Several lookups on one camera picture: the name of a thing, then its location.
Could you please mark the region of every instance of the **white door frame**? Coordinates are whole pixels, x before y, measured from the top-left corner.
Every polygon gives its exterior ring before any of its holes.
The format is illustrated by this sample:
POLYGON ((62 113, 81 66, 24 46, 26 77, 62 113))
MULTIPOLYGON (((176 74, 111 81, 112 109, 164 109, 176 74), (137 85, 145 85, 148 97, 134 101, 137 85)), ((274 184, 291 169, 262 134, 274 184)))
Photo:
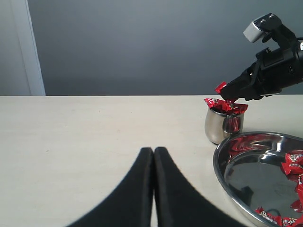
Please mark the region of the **white door frame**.
POLYGON ((9 0, 32 96, 45 96, 36 41, 27 0, 9 0))

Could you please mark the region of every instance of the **stainless steel cup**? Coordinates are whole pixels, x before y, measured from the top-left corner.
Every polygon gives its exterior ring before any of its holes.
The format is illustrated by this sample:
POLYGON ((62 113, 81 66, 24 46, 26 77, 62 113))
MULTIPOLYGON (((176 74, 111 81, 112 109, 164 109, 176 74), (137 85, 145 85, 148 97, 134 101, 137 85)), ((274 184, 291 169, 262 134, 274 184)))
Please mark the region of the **stainless steel cup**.
POLYGON ((220 144, 224 139, 237 135, 243 130, 244 114, 226 115, 208 109, 205 119, 205 133, 214 144, 220 144))

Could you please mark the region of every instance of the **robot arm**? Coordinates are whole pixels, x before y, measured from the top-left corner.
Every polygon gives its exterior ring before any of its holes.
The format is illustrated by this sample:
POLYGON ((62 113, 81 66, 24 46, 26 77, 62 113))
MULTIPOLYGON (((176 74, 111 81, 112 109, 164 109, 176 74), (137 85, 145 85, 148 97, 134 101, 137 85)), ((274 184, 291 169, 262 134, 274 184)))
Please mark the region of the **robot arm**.
POLYGON ((244 31, 254 43, 262 38, 273 39, 279 48, 268 48, 256 54, 257 60, 244 72, 222 88, 225 100, 245 98, 246 101, 278 94, 283 88, 303 82, 303 43, 301 38, 285 27, 281 20, 269 13, 254 20, 244 31))

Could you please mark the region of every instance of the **stainless steel plate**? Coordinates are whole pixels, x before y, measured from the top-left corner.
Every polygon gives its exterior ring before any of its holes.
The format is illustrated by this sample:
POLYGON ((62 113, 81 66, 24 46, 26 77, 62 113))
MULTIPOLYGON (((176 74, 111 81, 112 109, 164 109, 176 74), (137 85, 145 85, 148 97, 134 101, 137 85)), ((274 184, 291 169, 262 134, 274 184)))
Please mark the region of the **stainless steel plate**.
POLYGON ((247 132, 223 141, 214 153, 214 170, 222 187, 257 226, 276 227, 254 210, 299 218, 289 206, 299 199, 281 170, 285 153, 303 150, 303 139, 274 132, 247 132))

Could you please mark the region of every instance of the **white table surface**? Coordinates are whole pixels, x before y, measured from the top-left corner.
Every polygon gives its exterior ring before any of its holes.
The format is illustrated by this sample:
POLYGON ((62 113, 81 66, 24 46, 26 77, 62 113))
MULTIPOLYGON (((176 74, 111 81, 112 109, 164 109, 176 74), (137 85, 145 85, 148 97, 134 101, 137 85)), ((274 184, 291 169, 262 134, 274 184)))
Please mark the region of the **white table surface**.
MULTIPOLYGON (((0 227, 70 224, 114 190, 141 147, 157 146, 211 203, 252 227, 215 176, 205 97, 216 96, 0 97, 0 227)), ((244 131, 303 137, 303 96, 248 104, 244 131)))

